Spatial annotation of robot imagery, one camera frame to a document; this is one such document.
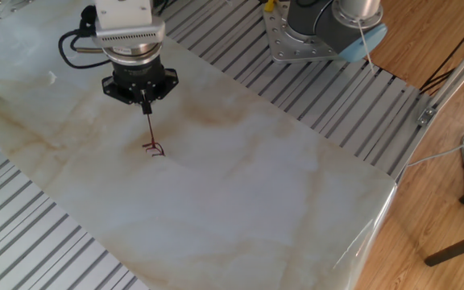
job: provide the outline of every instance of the metal bracket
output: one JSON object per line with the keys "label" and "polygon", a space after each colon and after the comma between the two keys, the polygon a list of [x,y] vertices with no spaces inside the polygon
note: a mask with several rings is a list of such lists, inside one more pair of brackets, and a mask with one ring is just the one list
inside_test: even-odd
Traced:
{"label": "metal bracket", "polygon": [[426,108],[422,114],[420,114],[420,117],[416,120],[416,124],[418,126],[428,126],[428,124],[431,122],[431,120],[434,118],[436,115],[437,110],[434,109],[433,107],[428,107]]}
{"label": "metal bracket", "polygon": [[339,59],[338,54],[316,36],[299,35],[288,25],[289,2],[278,1],[272,12],[263,10],[273,60],[278,64]]}

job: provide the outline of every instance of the marble veining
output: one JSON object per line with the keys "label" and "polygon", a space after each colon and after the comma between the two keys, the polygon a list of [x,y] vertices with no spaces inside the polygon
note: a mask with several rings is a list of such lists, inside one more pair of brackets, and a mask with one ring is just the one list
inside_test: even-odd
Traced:
{"label": "marble veining", "polygon": [[0,23],[2,152],[151,289],[352,289],[394,181],[170,39],[150,157],[140,108],[101,92],[111,67],[58,56],[87,3]]}

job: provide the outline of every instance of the wood plank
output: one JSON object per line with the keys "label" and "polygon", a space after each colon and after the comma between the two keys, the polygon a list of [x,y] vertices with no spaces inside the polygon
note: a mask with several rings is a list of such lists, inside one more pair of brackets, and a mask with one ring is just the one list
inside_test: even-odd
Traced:
{"label": "wood plank", "polygon": [[[420,88],[464,37],[464,1],[382,0],[388,33],[373,51],[381,68]],[[464,44],[440,71],[464,58]]]}

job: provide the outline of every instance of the metal mounting plate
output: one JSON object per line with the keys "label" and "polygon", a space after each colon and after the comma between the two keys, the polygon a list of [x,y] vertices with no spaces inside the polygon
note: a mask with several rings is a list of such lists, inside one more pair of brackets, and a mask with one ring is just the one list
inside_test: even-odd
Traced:
{"label": "metal mounting plate", "polygon": [[336,60],[338,54],[316,36],[307,39],[291,37],[288,26],[289,2],[276,2],[272,12],[263,10],[271,56],[276,63],[298,63]]}

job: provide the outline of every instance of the black cable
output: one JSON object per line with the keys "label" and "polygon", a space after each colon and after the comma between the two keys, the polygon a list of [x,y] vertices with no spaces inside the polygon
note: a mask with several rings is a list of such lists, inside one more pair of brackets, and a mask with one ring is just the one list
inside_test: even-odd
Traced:
{"label": "black cable", "polygon": [[[76,30],[67,32],[66,34],[62,35],[60,39],[58,40],[58,50],[64,62],[71,68],[75,68],[75,69],[96,68],[98,66],[108,64],[110,60],[105,60],[105,61],[102,61],[96,64],[88,64],[88,65],[75,65],[71,61],[68,60],[68,57],[65,55],[65,52],[64,52],[64,41],[71,36],[75,36],[75,40],[80,39],[81,37],[80,34],[81,34],[81,31],[79,29],[76,29]],[[73,49],[75,43],[76,41],[71,42],[71,49]]]}
{"label": "black cable", "polygon": [[458,45],[454,48],[454,50],[447,56],[447,58],[445,58],[445,60],[443,60],[443,63],[440,64],[440,66],[437,68],[437,70],[431,75],[431,77],[429,77],[429,79],[427,81],[425,81],[425,83],[421,86],[420,88],[420,91],[423,90],[425,87],[427,87],[428,85],[431,84],[431,82],[433,82],[433,78],[434,76],[436,76],[437,73],[440,72],[441,68],[443,68],[445,66],[445,64],[452,58],[452,56],[454,55],[454,53],[461,47],[461,45],[464,43],[464,37],[461,39],[461,41],[458,43]]}
{"label": "black cable", "polygon": [[169,0],[164,0],[164,4],[162,5],[162,7],[160,8],[159,12],[157,12],[157,16],[161,16],[162,13],[164,12],[164,10],[166,9],[166,7],[168,7],[168,2]]}
{"label": "black cable", "polygon": [[435,77],[434,79],[431,80],[431,83],[430,85],[428,85],[427,87],[423,88],[421,90],[421,93],[426,93],[427,91],[433,89],[435,86],[439,85],[440,83],[446,81],[449,77],[450,77],[450,74],[452,74],[452,72],[454,71],[454,69],[451,69],[449,70],[448,72],[446,73],[443,73],[442,75],[440,75],[439,77]]}
{"label": "black cable", "polygon": [[78,52],[78,48],[75,47],[74,45],[77,43],[77,41],[80,39],[80,36],[77,35],[71,40],[71,44],[69,44],[69,47],[71,48],[72,51]]}

